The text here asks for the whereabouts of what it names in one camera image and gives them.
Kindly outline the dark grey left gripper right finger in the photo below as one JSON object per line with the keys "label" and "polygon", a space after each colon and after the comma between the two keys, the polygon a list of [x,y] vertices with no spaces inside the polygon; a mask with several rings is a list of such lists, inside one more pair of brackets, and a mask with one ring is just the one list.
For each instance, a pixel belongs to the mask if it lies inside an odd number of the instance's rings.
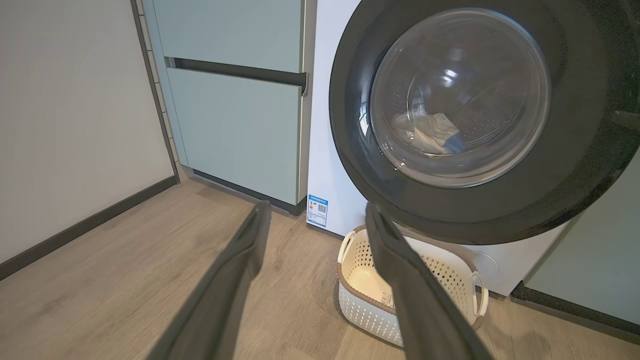
{"label": "dark grey left gripper right finger", "polygon": [[377,203],[366,205],[365,225],[375,269],[393,292],[407,360],[491,360],[476,331]]}

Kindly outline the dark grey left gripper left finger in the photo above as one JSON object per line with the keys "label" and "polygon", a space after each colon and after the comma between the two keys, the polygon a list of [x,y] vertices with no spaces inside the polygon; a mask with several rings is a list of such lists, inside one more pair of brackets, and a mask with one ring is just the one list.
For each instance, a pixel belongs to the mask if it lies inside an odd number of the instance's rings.
{"label": "dark grey left gripper left finger", "polygon": [[272,207],[259,201],[204,273],[149,360],[231,360],[251,282],[262,269]]}

